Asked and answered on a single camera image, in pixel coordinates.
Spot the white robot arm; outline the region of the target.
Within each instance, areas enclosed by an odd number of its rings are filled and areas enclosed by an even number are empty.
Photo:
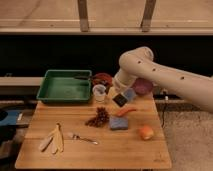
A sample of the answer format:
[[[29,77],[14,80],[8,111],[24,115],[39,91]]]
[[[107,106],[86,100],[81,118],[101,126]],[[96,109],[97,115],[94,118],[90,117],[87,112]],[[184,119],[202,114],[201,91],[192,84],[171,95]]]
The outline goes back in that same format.
[[[153,61],[148,47],[123,53],[113,86],[120,93],[131,87],[137,78],[144,78],[173,92],[202,110],[213,114],[213,78],[163,66]]]

